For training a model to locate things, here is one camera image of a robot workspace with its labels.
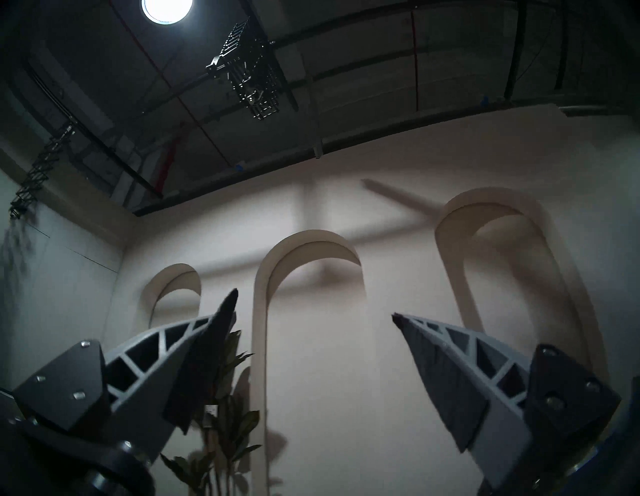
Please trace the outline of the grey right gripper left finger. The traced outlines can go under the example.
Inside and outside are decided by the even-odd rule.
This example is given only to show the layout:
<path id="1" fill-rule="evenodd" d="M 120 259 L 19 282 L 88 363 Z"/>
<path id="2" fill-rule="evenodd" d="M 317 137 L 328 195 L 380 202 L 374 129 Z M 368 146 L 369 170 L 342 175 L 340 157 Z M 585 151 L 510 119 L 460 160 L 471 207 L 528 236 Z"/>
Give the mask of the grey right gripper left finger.
<path id="1" fill-rule="evenodd" d="M 232 289 L 214 314 L 148 329 L 106 353 L 82 340 L 15 388 L 15 401 L 53 430 L 128 441 L 155 460 L 211 400 L 238 296 Z"/>

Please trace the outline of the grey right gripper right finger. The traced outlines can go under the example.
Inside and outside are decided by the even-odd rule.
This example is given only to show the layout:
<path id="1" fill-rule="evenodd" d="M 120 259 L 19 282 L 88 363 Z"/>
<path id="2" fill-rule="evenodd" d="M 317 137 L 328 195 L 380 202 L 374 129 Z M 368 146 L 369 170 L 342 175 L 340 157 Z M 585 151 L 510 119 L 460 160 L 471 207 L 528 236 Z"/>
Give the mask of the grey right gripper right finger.
<path id="1" fill-rule="evenodd" d="M 622 398 L 556 345 L 531 358 L 489 335 L 393 313 L 422 384 L 479 493 L 544 493 L 609 424 Z"/>

